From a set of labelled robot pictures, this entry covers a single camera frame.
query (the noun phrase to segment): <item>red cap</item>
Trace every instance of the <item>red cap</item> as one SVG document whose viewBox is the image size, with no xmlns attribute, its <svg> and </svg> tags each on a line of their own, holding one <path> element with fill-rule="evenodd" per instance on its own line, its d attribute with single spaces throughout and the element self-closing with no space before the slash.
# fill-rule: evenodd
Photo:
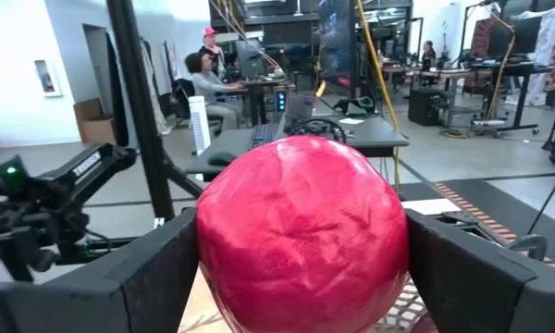
<svg viewBox="0 0 555 333">
<path fill-rule="evenodd" d="M 205 32 L 205 35 L 206 35 L 206 36 L 209 36 L 209 35 L 212 35 L 212 34 L 216 34 L 216 31 L 215 31 L 212 27 L 207 27 L 207 28 L 205 28 L 204 32 Z"/>
</svg>

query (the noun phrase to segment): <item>orange striped tape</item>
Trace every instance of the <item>orange striped tape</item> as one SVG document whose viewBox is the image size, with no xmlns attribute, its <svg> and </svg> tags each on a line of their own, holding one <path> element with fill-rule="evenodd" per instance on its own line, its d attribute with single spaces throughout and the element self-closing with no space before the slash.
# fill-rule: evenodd
<svg viewBox="0 0 555 333">
<path fill-rule="evenodd" d="M 453 191 L 451 188 L 446 186 L 444 183 L 435 183 L 436 189 L 447 199 L 452 201 L 462 210 L 469 212 L 474 218 L 483 223 L 486 227 L 498 234 L 507 243 L 515 241 L 517 236 L 509 231 L 507 228 L 502 226 L 498 221 L 491 218 L 488 214 L 481 211 L 479 208 L 475 207 L 472 203 L 469 203 L 463 197 L 461 197 L 457 192 Z M 551 267 L 555 267 L 555 262 L 545 257 L 543 262 Z"/>
</svg>

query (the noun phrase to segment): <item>concrete floor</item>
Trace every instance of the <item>concrete floor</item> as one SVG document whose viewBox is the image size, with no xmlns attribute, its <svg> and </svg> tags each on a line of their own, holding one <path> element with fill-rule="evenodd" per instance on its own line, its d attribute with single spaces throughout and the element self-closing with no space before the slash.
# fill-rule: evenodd
<svg viewBox="0 0 555 333">
<path fill-rule="evenodd" d="M 393 97 L 401 132 L 411 141 L 409 147 L 401 150 L 401 159 L 409 167 L 430 181 L 530 175 L 530 178 L 493 180 L 490 183 L 537 209 L 542 205 L 555 177 L 535 175 L 555 173 L 555 166 L 548 159 L 549 153 L 540 149 L 549 135 L 555 115 L 553 111 L 538 107 L 526 108 L 523 124 L 538 123 L 540 133 L 536 136 L 531 130 L 520 130 L 508 132 L 500 139 L 476 137 L 458 140 L 440 136 L 437 128 L 421 127 L 410 122 L 407 119 L 407 102 L 401 96 L 402 92 L 397 92 Z M 457 99 L 458 105 L 480 103 L 478 96 L 465 95 Z M 165 137 L 164 142 L 167 152 L 179 167 L 190 163 L 193 137 L 188 129 L 173 131 Z M 0 154 L 20 154 L 30 173 L 37 175 L 60 167 L 82 149 L 82 144 L 74 143 L 3 149 Z M 380 169 L 380 159 L 371 162 Z M 386 162 L 388 176 L 392 179 L 392 161 Z M 402 183 L 419 181 L 407 169 L 401 169 Z M 182 207 L 193 205 L 185 191 L 174 184 L 170 187 L 173 198 L 177 199 L 177 212 Z M 131 169 L 116 175 L 88 202 L 85 212 L 91 217 L 90 229 L 110 237 L 140 236 L 153 227 L 154 215 L 149 200 L 142 163 L 139 161 Z M 555 219 L 555 197 L 546 213 Z M 36 278 L 43 282 L 73 268 L 55 267 L 47 273 L 36 274 Z M 8 274 L 0 266 L 0 280 L 8 279 Z"/>
</svg>

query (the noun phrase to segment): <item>gray shirt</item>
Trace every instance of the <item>gray shirt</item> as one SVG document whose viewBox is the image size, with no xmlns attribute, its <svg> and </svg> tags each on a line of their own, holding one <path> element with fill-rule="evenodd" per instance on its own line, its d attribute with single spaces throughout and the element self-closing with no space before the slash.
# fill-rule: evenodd
<svg viewBox="0 0 555 333">
<path fill-rule="evenodd" d="M 224 84 L 213 72 L 193 73 L 193 87 L 196 96 L 203 96 L 206 104 L 216 101 L 216 93 L 225 93 L 228 86 Z"/>
</svg>

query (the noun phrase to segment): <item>red bowling ball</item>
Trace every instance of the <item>red bowling ball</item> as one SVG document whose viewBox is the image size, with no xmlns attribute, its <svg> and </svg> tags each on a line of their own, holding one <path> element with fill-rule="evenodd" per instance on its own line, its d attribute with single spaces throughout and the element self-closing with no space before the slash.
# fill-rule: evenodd
<svg viewBox="0 0 555 333">
<path fill-rule="evenodd" d="M 197 208 L 203 273 L 235 332 L 364 333 L 401 293 L 401 202 L 343 143 L 294 136 L 258 147 Z"/>
</svg>

